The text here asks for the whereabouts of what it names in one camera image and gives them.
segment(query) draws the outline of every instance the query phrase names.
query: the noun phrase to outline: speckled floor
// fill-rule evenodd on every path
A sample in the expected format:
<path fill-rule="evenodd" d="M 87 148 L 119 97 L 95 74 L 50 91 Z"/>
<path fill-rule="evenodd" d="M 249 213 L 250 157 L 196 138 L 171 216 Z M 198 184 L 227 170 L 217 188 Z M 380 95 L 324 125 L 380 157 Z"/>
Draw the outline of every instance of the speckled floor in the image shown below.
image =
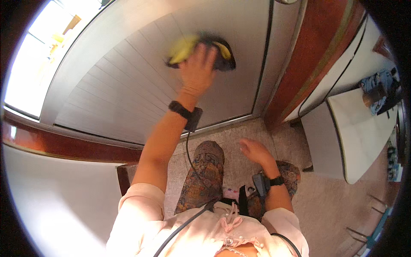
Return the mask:
<path fill-rule="evenodd" d="M 233 189 L 244 184 L 251 186 L 252 174 L 259 172 L 261 167 L 240 152 L 240 137 L 261 141 L 277 160 L 290 162 L 300 169 L 301 181 L 292 202 L 308 241 L 310 256 L 355 255 L 362 245 L 352 239 L 345 228 L 351 227 L 369 235 L 381 218 L 371 207 L 384 211 L 384 206 L 368 195 L 381 200 L 386 198 L 386 149 L 354 185 L 344 180 L 317 176 L 315 170 L 301 172 L 312 163 L 304 130 L 298 125 L 290 127 L 284 124 L 274 132 L 267 132 L 262 120 L 255 119 L 209 134 L 193 134 L 188 144 L 189 154 L 193 156 L 197 145 L 204 140 L 216 141 L 223 148 L 226 158 L 223 186 Z M 165 218 L 174 213 L 189 166 L 185 142 L 180 142 L 169 163 Z"/>

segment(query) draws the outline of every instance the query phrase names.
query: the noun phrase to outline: pink blouse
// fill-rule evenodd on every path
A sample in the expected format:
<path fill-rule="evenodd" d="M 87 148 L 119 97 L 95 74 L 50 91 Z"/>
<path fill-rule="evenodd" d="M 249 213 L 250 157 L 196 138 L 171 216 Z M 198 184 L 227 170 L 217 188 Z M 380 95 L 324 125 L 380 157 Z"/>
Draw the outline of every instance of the pink blouse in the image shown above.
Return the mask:
<path fill-rule="evenodd" d="M 202 208 L 163 220 L 164 193 L 151 184 L 134 184 L 119 202 L 107 251 L 110 256 L 152 257 L 174 230 Z M 160 256 L 213 257 L 227 242 L 231 247 L 252 243 L 258 257 L 297 256 L 287 242 L 271 236 L 268 231 L 286 236 L 303 257 L 308 257 L 308 244 L 294 213 L 284 208 L 270 210 L 260 223 L 254 218 L 238 215 L 235 205 L 221 202 L 214 204 L 214 212 L 205 211 L 189 223 L 167 244 Z"/>

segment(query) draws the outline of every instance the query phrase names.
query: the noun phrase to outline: grooved panel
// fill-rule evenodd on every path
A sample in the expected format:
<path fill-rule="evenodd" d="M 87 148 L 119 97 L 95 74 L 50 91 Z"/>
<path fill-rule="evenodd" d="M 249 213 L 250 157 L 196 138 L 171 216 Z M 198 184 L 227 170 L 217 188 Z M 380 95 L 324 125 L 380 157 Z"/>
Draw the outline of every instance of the grooved panel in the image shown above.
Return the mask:
<path fill-rule="evenodd" d="M 95 63 L 71 92 L 55 123 L 145 143 L 152 126 L 182 87 L 178 70 L 164 64 L 168 50 L 175 40 L 198 31 L 222 36 L 237 62 L 235 71 L 218 72 L 214 84 L 200 99 L 198 106 L 204 113 L 199 127 L 251 113 L 264 53 L 268 9 L 266 0 L 211 1 L 147 24 Z"/>

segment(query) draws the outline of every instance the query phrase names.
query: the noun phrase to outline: right hand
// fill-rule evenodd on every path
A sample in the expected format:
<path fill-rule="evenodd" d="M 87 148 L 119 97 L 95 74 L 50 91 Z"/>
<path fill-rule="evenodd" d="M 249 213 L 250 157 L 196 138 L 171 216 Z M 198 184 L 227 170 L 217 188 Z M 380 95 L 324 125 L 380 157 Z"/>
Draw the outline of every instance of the right hand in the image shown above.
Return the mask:
<path fill-rule="evenodd" d="M 270 159 L 273 159 L 271 153 L 260 142 L 248 138 L 240 139 L 241 152 L 252 162 L 259 164 L 266 163 Z"/>
<path fill-rule="evenodd" d="M 212 70 L 217 56 L 217 49 L 212 46 L 208 51 L 200 43 L 187 61 L 179 64 L 184 85 L 180 93 L 199 98 L 212 84 L 215 71 Z"/>

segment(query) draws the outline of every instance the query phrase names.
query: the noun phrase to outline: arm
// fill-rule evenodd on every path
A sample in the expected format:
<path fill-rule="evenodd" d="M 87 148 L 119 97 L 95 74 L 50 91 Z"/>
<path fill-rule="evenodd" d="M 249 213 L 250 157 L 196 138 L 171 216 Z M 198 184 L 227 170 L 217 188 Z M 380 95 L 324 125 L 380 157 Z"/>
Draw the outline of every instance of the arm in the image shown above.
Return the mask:
<path fill-rule="evenodd" d="M 194 110 L 199 97 L 212 84 L 216 52 L 212 47 L 207 53 L 206 46 L 199 44 L 195 53 L 180 64 L 183 87 L 176 101 L 189 111 Z M 166 191 L 167 167 L 186 123 L 178 113 L 166 112 L 144 146 L 132 185 L 147 183 Z"/>
<path fill-rule="evenodd" d="M 252 162 L 259 163 L 269 179 L 280 176 L 274 157 L 263 144 L 255 140 L 241 138 L 240 145 L 241 152 Z M 294 212 L 288 190 L 284 184 L 272 186 L 268 191 L 266 211 L 276 208 L 284 208 Z"/>

